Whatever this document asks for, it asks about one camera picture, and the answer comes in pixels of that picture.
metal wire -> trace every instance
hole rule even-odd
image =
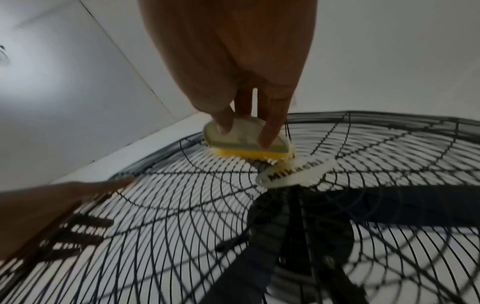
[[[471,226],[453,226],[456,203],[438,197],[435,210],[421,204],[418,219],[436,212],[449,225],[373,218],[388,203],[389,187],[397,189],[395,218],[411,204],[403,186],[480,186],[479,122],[367,112],[293,114],[285,133],[297,157],[336,158],[339,169],[315,188],[331,193],[328,202],[352,217],[355,243],[344,270],[365,288],[370,303],[448,302],[449,293],[466,303],[480,301],[480,216]],[[38,263],[4,303],[198,302],[246,248],[214,250],[218,242],[246,232],[248,208],[265,192],[255,185],[257,170],[249,163],[212,156],[194,135],[116,177],[125,174],[138,179],[103,204],[79,210],[115,220],[109,229],[89,231],[105,236],[105,242],[74,258]],[[359,190],[358,199],[340,204],[352,189]],[[370,212],[352,213],[372,191]],[[480,210],[479,198],[465,207],[470,213]],[[19,265],[1,266],[0,288]],[[266,301],[277,302],[268,294]]]

black wire grille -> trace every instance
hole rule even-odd
[[[297,156],[335,156],[339,169],[319,181],[319,191],[480,185],[479,122],[366,112],[312,113],[290,115],[285,132]],[[79,210],[115,220],[109,229],[87,231],[105,236],[105,242],[75,258],[38,263],[9,290],[4,303],[182,303],[202,298],[246,247],[235,247],[220,261],[222,255],[214,250],[218,242],[246,229],[248,207],[265,192],[255,185],[257,170],[239,158],[211,156],[197,134],[116,177],[132,173],[138,179],[129,188],[95,208]],[[478,198],[469,205],[478,218],[472,227],[354,224],[355,243],[344,267],[346,274],[365,288],[370,303],[449,302],[405,257],[466,303],[477,303]],[[401,193],[398,199],[397,208],[408,204]],[[455,202],[439,200],[435,212],[448,218],[450,208]],[[3,265],[0,288],[17,264]],[[268,303],[279,302],[268,294],[265,298]]]

